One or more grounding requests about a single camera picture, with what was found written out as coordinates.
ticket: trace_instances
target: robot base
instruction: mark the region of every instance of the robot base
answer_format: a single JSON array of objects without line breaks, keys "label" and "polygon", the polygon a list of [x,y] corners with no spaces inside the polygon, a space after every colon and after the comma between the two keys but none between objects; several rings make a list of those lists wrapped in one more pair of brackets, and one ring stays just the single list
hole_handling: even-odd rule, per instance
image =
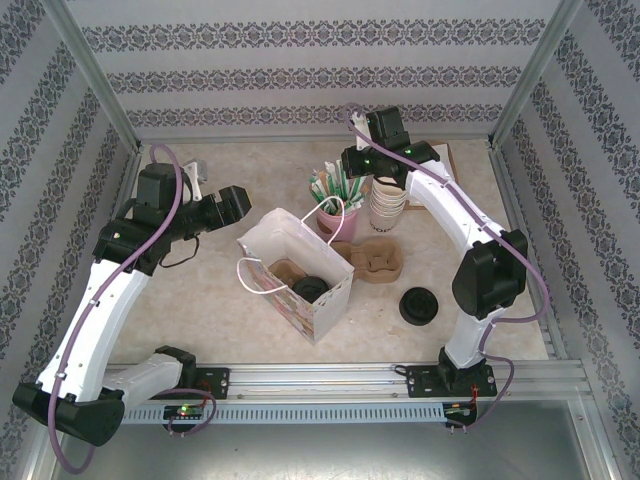
[{"label": "robot base", "polygon": [[409,398],[471,398],[474,386],[479,397],[498,394],[493,369],[483,360],[473,367],[458,369],[440,350],[438,365],[397,365],[395,372],[406,378]]}]

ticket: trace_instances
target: metal frame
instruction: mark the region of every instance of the metal frame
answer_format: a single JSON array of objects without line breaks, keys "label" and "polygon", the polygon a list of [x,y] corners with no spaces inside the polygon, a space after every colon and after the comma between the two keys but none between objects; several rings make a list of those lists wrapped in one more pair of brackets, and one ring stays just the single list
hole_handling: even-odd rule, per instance
[{"label": "metal frame", "polygon": [[[504,158],[502,158],[502,152],[495,146],[488,146],[489,160],[493,168],[493,173],[496,177],[498,184],[498,190],[500,191],[500,197],[504,204],[505,211],[507,213],[507,219],[511,228],[520,229],[525,235],[527,235],[527,228],[522,215],[522,211],[518,206],[518,200],[516,198],[513,184],[509,179],[509,175],[506,172]],[[540,270],[538,262],[533,255],[530,255],[529,261],[535,268]],[[539,310],[542,305],[542,293],[540,286],[537,282],[527,282],[529,286],[529,293],[531,294],[531,301],[536,310]],[[550,358],[557,358],[559,360],[566,360],[569,358],[562,335],[560,333],[560,327],[558,326],[558,319],[550,309],[545,315],[543,322],[540,324],[543,330],[543,338],[545,345],[547,346],[547,353]]]},{"label": "metal frame", "polygon": [[542,32],[542,37],[523,70],[511,97],[502,110],[493,132],[491,132],[490,139],[493,145],[501,145],[509,135],[509,130],[511,130],[518,118],[529,98],[529,94],[540,79],[547,63],[553,56],[553,52],[558,47],[562,36],[567,31],[582,3],[582,0],[560,0],[547,28]]},{"label": "metal frame", "polygon": [[[220,367],[223,365],[201,365]],[[230,368],[229,395],[218,402],[226,424],[256,423],[380,423],[380,422],[434,422],[442,421],[443,402],[468,400],[468,398],[409,398],[404,377],[393,371],[395,364],[291,364],[291,365],[224,365]],[[578,360],[518,361],[515,362],[515,378],[503,401],[565,401],[574,422],[575,431],[582,449],[589,475],[592,479],[620,479],[620,471],[604,433],[600,416],[595,406],[591,388],[582,362]],[[127,365],[113,365],[107,370],[114,373]],[[504,364],[492,364],[498,388],[502,388],[509,374]],[[479,399],[488,403],[490,398]],[[179,401],[148,401],[137,407],[126,417],[126,423],[162,423],[155,413],[153,418],[146,412],[156,411],[165,405],[180,404]],[[430,413],[420,415],[431,407]],[[288,416],[292,408],[305,412],[297,418]],[[334,415],[324,421],[312,421],[316,412],[333,408],[345,411],[375,411],[380,417],[355,418],[356,415]],[[273,421],[259,419],[254,412],[272,412]],[[393,412],[393,418],[383,419],[385,412]],[[28,453],[22,475],[17,478],[43,479],[53,475],[53,457],[48,445],[45,427],[34,429],[30,444],[25,443]]]},{"label": "metal frame", "polygon": [[104,108],[118,135],[127,144],[129,151],[137,150],[140,140],[133,129],[133,125],[124,108],[120,105],[118,97],[116,97],[113,88],[111,88],[107,76],[100,68],[100,64],[91,51],[91,47],[82,34],[80,27],[73,18],[66,0],[43,0],[42,6],[75,58],[89,86],[100,101],[100,106]]},{"label": "metal frame", "polygon": [[[524,220],[518,207],[513,186],[504,171],[504,159],[499,146],[517,119],[527,101],[530,92],[540,77],[544,67],[553,55],[564,31],[581,5],[581,0],[561,0],[547,29],[536,47],[525,68],[514,92],[507,102],[495,129],[489,136],[489,158],[494,170],[500,194],[507,212],[509,223],[514,228],[523,228]],[[128,172],[120,189],[117,205],[130,197],[133,191],[136,174],[141,161],[140,142],[133,127],[119,104],[109,82],[91,52],[82,32],[64,0],[45,0],[43,2],[48,15],[69,49],[77,59],[78,65],[87,77],[89,84],[96,92],[101,105],[105,108],[118,133],[133,151],[134,158],[128,166]],[[440,135],[449,139],[479,138],[478,135],[450,134]],[[253,142],[253,141],[342,141],[351,139],[347,135],[317,136],[275,136],[264,137],[206,137],[206,138],[163,138],[167,143],[216,143],[216,142]],[[145,144],[156,141],[145,139]],[[541,303],[540,292],[533,282],[530,292],[534,306]],[[509,392],[503,398],[506,402],[523,401],[564,401],[567,402],[574,428],[589,474],[593,479],[619,479],[620,471],[616,464],[609,439],[605,433],[586,372],[581,361],[568,360],[558,328],[557,320],[548,315],[546,325],[541,325],[543,338],[548,353],[554,360],[517,361],[515,378]],[[218,365],[231,369],[228,399],[220,401],[222,409],[236,411],[283,411],[292,407],[305,408],[305,411],[319,410],[331,406],[380,406],[380,409],[401,408],[431,405],[437,407],[451,398],[412,399],[407,395],[405,379],[393,372],[394,365],[375,364],[308,364],[308,365]],[[498,387],[504,385],[508,375],[508,367],[504,364],[492,364]],[[124,369],[124,365],[112,365],[107,372]],[[490,402],[492,399],[480,399]],[[135,410],[157,409],[164,405],[176,404],[177,401],[149,401],[134,409],[127,416],[127,423],[136,423]],[[430,419],[439,420],[437,415]],[[251,423],[251,415],[229,415],[228,421],[233,423]],[[46,428],[32,423],[27,439],[23,444],[22,459],[24,468],[17,478],[41,479],[51,478],[54,471],[55,457],[48,445]]]}]

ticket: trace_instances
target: beige floor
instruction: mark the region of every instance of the beige floor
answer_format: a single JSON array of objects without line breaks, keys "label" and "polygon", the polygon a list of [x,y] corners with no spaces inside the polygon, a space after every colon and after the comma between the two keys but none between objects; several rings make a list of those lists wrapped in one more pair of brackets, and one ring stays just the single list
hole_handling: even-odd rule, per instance
[{"label": "beige floor", "polygon": [[[507,219],[481,140],[453,141],[461,186],[494,220]],[[206,363],[309,363],[432,361],[450,337],[457,315],[451,280],[459,255],[427,211],[408,211],[395,237],[405,257],[398,281],[388,285],[355,282],[346,316],[318,345],[311,346],[264,299],[245,291],[235,277],[240,256],[236,239],[275,207],[302,217],[314,206],[307,179],[325,160],[335,160],[349,143],[200,144],[172,146],[184,163],[206,160],[209,182],[203,194],[231,184],[245,187],[253,208],[239,223],[201,235],[196,259],[173,269],[157,269],[131,309],[111,356],[112,363],[137,363],[170,344]],[[143,157],[143,164],[148,156]],[[359,214],[356,242],[373,236],[367,211]],[[174,244],[168,262],[188,256],[192,243]],[[440,303],[425,327],[406,323],[398,312],[402,294],[414,286],[432,290]],[[532,313],[528,293],[509,310]],[[537,324],[499,325],[488,351],[513,359],[546,359]]]}]

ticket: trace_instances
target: metal bracket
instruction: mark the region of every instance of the metal bracket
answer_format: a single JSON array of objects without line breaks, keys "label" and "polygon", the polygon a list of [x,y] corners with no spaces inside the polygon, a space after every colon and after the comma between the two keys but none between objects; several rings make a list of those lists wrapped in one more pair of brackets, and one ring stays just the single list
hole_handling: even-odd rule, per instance
[{"label": "metal bracket", "polygon": [[478,387],[478,397],[495,397],[498,394],[493,369],[489,365],[484,365],[476,375],[456,384],[452,390],[447,389],[438,375],[437,365],[397,365],[394,371],[405,377],[409,398],[471,398],[474,385]]},{"label": "metal bracket", "polygon": [[[209,390],[216,400],[226,400],[229,392],[229,376],[231,370],[228,368],[196,368],[196,377],[192,388]],[[156,395],[152,400],[198,400],[202,401],[202,396],[192,393]]]}]

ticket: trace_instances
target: white paper bag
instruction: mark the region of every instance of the white paper bag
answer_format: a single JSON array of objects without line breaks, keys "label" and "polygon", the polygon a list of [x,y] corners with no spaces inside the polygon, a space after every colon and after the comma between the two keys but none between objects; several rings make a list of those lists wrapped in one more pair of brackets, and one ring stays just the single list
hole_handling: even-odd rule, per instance
[{"label": "white paper bag", "polygon": [[[325,201],[332,198],[339,200],[339,197],[328,197]],[[347,310],[354,271],[353,266],[331,248],[333,238],[325,243],[304,224],[323,203],[302,220],[276,208],[238,239],[244,254],[237,265],[240,282],[250,292],[264,296],[312,345],[324,337]],[[322,278],[330,289],[310,304],[269,271],[270,265],[283,259],[293,261],[307,275]],[[243,263],[259,286],[258,290],[242,279]]]}]

